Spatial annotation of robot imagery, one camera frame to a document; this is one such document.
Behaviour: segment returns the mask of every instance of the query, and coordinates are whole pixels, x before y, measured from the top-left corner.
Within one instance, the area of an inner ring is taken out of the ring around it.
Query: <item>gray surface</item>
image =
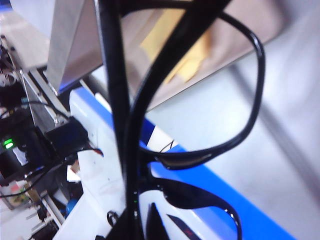
[[[10,0],[13,10],[50,39],[56,0]]]
[[[272,119],[261,115],[244,143],[207,166],[297,239],[314,240],[320,224],[319,182],[310,178],[320,176],[320,3],[279,3],[288,26],[266,45],[263,103]],[[243,126],[250,96],[239,81],[245,79],[253,89],[255,78],[251,54],[164,102],[148,117],[188,150],[212,146]],[[286,137],[279,141],[283,133]]]

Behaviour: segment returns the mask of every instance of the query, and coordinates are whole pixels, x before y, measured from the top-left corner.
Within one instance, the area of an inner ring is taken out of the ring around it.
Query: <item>metal sheet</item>
[[[29,73],[20,72],[28,101],[38,101],[42,103],[52,103],[60,111],[67,113],[64,106],[57,99],[55,94],[49,89],[45,80],[39,74],[38,70],[32,70]],[[53,129],[63,123],[63,119],[49,107],[42,105],[31,105],[31,114],[33,122],[42,132]]]
[[[94,1],[56,0],[47,78],[56,95],[102,64]]]

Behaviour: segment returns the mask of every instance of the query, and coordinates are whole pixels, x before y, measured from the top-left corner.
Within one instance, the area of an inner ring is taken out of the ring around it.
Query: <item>wire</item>
[[[101,155],[102,157],[104,157],[104,153],[99,149],[99,148],[93,148],[93,147],[86,147],[86,148],[83,148],[79,151],[75,151],[75,152],[72,152],[69,154],[69,156],[73,155],[73,154],[77,154],[77,153],[80,153],[80,152],[83,152],[83,151],[87,151],[87,150],[93,150],[95,153]]]
[[[117,221],[119,220],[119,216],[115,211],[108,211],[106,213],[106,219],[111,227],[114,227]]]
[[[20,196],[22,194],[25,194],[28,192],[30,189],[32,189],[50,170],[52,167],[49,167],[47,170],[45,170],[29,187],[27,187],[25,190],[18,192],[18,193],[13,193],[13,194],[7,194],[7,195],[0,195],[0,199],[2,198],[10,198],[10,197],[15,197],[15,196]]]
[[[160,152],[159,153],[162,153],[162,151],[163,150],[165,150],[166,149],[166,147],[168,147],[169,145],[170,145],[170,148],[169,149],[172,149],[172,144],[174,144],[174,140],[172,140],[171,142],[169,142],[167,145],[165,145],[161,150],[160,150]]]
[[[44,105],[44,106],[47,106],[49,108],[51,108],[56,114],[59,114],[61,115],[62,117],[64,117],[65,119],[68,119],[69,117],[62,111],[60,111],[59,109],[57,109],[55,106],[51,105],[51,104],[48,104],[48,103],[45,103],[45,102],[40,102],[40,101],[27,101],[27,102],[22,102],[22,103],[19,103],[18,105],[16,106],[13,106],[12,108],[17,108],[17,107],[22,107],[22,106],[25,106],[25,105]],[[7,113],[9,113],[10,109],[6,110],[0,117],[0,119],[3,118],[3,116]]]
[[[162,162],[168,169],[185,169],[185,168],[191,168],[195,167],[197,165],[203,164],[211,159],[213,159],[216,156],[219,156],[240,143],[242,143],[251,130],[253,129],[253,126],[257,120],[261,101],[262,101],[262,93],[264,88],[264,80],[265,80],[265,66],[266,66],[266,58],[265,58],[265,52],[262,43],[258,39],[258,37],[246,26],[244,26],[241,22],[236,20],[235,18],[229,16],[226,13],[222,13],[220,15],[220,18],[227,23],[231,24],[234,28],[239,30],[241,33],[243,33],[247,39],[252,43],[254,46],[256,56],[257,56],[257,63],[258,63],[258,72],[257,72],[257,84],[256,84],[256,92],[254,96],[253,106],[252,110],[249,116],[249,119],[244,126],[244,128],[241,130],[240,133],[238,133],[235,137],[231,138],[230,140],[219,144],[217,146],[203,149],[203,150],[196,150],[196,151],[189,151],[189,152],[170,152],[170,153],[161,153],[161,152],[155,152],[151,151],[145,148],[140,148],[144,154],[148,155],[149,158],[152,157],[156,160]],[[144,92],[146,91],[153,91],[146,88],[144,85],[144,88],[142,88],[137,98],[141,98]],[[150,98],[144,97],[140,101],[147,101],[150,102]],[[135,105],[133,107],[133,110],[131,111],[131,114],[139,114],[141,113],[141,109],[138,109],[138,105]]]

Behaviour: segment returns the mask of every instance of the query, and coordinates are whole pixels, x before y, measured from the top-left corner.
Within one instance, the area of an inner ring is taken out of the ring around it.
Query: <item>black plastic part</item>
[[[120,2],[122,16],[144,9],[187,9],[191,3],[185,0],[120,0]]]
[[[37,127],[13,132],[8,138],[12,139],[13,147],[4,149],[0,146],[0,185],[6,186],[13,180],[22,180],[25,174],[35,173],[38,168],[52,164],[51,151]],[[24,152],[25,164],[21,164],[13,152],[14,148]]]
[[[170,240],[154,202],[146,220],[146,240]]]
[[[237,240],[242,239],[242,228],[237,211],[221,197],[202,188],[184,182],[154,178],[154,186],[163,192],[165,199],[179,209],[199,209],[217,207],[224,210],[233,220],[237,230]]]
[[[114,227],[117,223],[119,216],[115,211],[108,211],[106,213],[106,219],[111,227]]]
[[[13,85],[0,87],[0,106],[10,109],[21,103],[26,96],[23,86],[19,82]]]
[[[51,143],[55,152],[62,158],[82,150],[88,145],[88,133],[74,117],[51,131],[45,137]]]
[[[58,227],[52,220],[47,223],[43,228],[41,228],[36,233],[32,234],[34,240],[52,240],[58,231]]]
[[[103,236],[95,236],[94,240],[105,240],[105,238]]]
[[[36,213],[38,214],[38,218],[44,222],[45,218],[47,217],[47,210],[45,208],[45,206],[41,203],[40,208],[36,211]]]

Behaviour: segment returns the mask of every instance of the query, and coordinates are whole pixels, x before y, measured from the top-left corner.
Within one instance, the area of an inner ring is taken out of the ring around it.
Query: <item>white surface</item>
[[[79,181],[81,181],[80,176],[77,173],[74,173],[74,171],[72,171],[71,167],[72,167],[71,165],[67,166],[67,169],[66,169],[66,180],[68,182],[79,182]]]
[[[104,157],[91,150],[78,153],[83,196],[54,240],[89,240],[96,235],[105,236],[111,229],[107,222],[108,211],[115,211],[119,215],[123,212],[124,185],[112,129],[76,90],[70,94],[70,109],[88,131],[92,144],[102,150]]]

